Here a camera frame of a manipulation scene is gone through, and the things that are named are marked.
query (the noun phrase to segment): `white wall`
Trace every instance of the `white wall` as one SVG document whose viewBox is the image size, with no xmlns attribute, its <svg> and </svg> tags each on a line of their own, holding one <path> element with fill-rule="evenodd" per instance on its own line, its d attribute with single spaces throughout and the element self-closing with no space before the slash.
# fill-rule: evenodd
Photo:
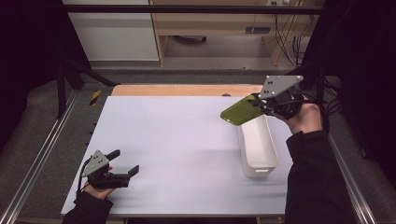
<svg viewBox="0 0 396 224">
<path fill-rule="evenodd" d="M 148 0 L 63 0 L 64 4 L 148 5 Z M 90 61 L 159 61 L 149 14 L 69 13 Z"/>
</svg>

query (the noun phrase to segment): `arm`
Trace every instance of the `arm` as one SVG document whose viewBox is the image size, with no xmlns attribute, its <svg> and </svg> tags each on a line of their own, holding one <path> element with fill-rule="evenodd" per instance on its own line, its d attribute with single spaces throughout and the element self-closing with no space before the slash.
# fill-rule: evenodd
<svg viewBox="0 0 396 224">
<path fill-rule="evenodd" d="M 76 207 L 64 216 L 63 224 L 105 224 L 113 203 L 106 199 L 114 189 L 85 187 L 76 200 Z"/>
<path fill-rule="evenodd" d="M 288 179 L 287 223 L 356 223 L 345 181 L 316 105 L 285 120 L 293 136 L 287 144 L 293 160 Z"/>
</svg>

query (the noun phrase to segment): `hand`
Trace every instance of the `hand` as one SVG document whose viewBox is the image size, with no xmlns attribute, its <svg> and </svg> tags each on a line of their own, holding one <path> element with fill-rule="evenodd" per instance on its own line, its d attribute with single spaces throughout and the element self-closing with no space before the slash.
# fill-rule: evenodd
<svg viewBox="0 0 396 224">
<path fill-rule="evenodd" d="M 291 119 L 282 120 L 286 122 L 293 134 L 299 132 L 312 133 L 322 130 L 320 109 L 315 104 L 302 104 L 298 114 Z"/>
<path fill-rule="evenodd" d="M 86 182 L 84 186 L 84 191 L 91 194 L 91 196 L 98 198 L 100 200 L 104 200 L 114 189 L 95 189 L 90 183 Z"/>
</svg>

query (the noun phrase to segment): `white board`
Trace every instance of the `white board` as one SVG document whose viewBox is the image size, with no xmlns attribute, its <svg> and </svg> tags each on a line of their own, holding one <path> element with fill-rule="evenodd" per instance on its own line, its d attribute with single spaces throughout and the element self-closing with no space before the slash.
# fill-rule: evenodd
<svg viewBox="0 0 396 224">
<path fill-rule="evenodd" d="M 120 217 L 284 214 L 291 158 L 287 125 L 268 118 L 279 165 L 264 179 L 244 175 L 236 127 L 219 114 L 240 97 L 111 96 L 84 156 L 108 154 L 113 174 L 140 165 L 129 188 L 116 189 L 110 214 Z M 78 174 L 62 214 L 74 207 Z"/>
</svg>

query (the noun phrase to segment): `black curtain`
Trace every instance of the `black curtain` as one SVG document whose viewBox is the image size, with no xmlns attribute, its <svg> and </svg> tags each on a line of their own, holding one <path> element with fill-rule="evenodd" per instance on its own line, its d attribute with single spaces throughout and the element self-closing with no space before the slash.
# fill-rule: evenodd
<svg viewBox="0 0 396 224">
<path fill-rule="evenodd" d="M 343 1 L 327 1 L 341 13 L 320 16 L 300 71 L 309 85 L 319 68 L 340 77 L 340 100 L 362 153 L 378 161 L 396 188 L 396 4 Z"/>
<path fill-rule="evenodd" d="M 43 10 L 62 0 L 0 0 L 0 148 L 26 107 L 28 92 L 56 79 L 60 62 L 91 68 L 67 13 Z"/>
</svg>

